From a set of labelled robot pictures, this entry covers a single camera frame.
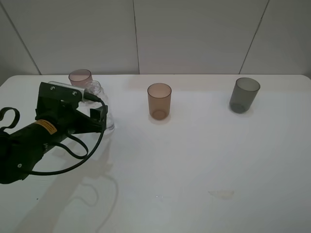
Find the cup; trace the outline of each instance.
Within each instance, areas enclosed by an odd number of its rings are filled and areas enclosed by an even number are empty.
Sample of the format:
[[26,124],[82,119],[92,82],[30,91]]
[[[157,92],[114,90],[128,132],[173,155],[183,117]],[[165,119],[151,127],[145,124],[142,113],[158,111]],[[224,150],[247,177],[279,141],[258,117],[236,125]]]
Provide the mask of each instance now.
[[230,99],[230,108],[235,113],[245,113],[253,103],[260,89],[260,84],[251,78],[239,78]]
[[69,80],[71,85],[86,87],[88,81],[92,81],[92,73],[88,69],[77,69],[70,73]]
[[163,120],[170,114],[172,89],[164,83],[148,87],[149,113],[156,120]]

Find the black hook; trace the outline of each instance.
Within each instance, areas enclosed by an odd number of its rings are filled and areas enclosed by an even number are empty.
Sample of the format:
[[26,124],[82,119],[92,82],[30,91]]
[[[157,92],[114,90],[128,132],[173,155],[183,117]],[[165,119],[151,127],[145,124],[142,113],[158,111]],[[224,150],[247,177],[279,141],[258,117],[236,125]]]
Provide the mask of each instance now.
[[3,117],[4,117],[5,113],[7,111],[9,111],[9,110],[13,110],[15,112],[14,120],[11,123],[11,125],[1,127],[0,128],[0,132],[3,132],[5,129],[12,129],[12,128],[14,128],[17,125],[18,121],[19,121],[19,118],[20,118],[19,111],[16,108],[10,108],[10,107],[2,108],[0,110],[0,121],[3,120]]

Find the white tabletop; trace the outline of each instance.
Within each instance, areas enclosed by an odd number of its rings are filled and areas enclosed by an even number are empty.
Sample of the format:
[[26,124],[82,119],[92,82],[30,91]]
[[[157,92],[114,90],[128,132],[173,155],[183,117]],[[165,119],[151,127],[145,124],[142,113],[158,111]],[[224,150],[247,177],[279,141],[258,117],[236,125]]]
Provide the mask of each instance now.
[[[110,98],[115,131],[72,172],[1,184],[0,232],[311,232],[311,81],[247,75],[261,90],[238,115],[228,103],[239,77],[94,75]],[[40,82],[48,81],[69,83],[65,75],[14,76],[0,87],[0,108],[21,113],[10,133],[34,122]],[[173,90],[164,121],[148,114],[152,83]],[[92,148],[98,134],[80,137]],[[53,149],[34,170],[77,162]]]

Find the clear glass jar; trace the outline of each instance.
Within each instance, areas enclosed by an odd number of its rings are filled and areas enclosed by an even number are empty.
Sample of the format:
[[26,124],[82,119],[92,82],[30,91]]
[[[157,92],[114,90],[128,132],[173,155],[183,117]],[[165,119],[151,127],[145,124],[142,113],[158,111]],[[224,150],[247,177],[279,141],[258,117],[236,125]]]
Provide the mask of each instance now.
[[[109,104],[108,96],[105,94],[101,84],[98,81],[89,81],[86,83],[86,91],[101,98],[102,101],[104,101],[105,105],[108,106],[107,121],[106,121],[107,129],[105,130],[104,135],[113,132],[115,129],[115,122],[111,114],[111,106]],[[102,106],[101,103],[86,101],[86,107],[88,108],[88,110],[90,108],[100,108],[101,106]]]

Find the white wall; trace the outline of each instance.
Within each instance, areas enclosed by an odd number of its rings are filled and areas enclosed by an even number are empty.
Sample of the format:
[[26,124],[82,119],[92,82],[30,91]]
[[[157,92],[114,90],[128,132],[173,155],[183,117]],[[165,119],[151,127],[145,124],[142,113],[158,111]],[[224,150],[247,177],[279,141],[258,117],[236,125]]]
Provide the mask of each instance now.
[[0,5],[0,85],[19,74],[38,71]]
[[238,74],[267,0],[134,0],[142,74]]
[[242,74],[311,74],[311,0],[271,0]]
[[42,74],[138,73],[131,0],[2,0]]

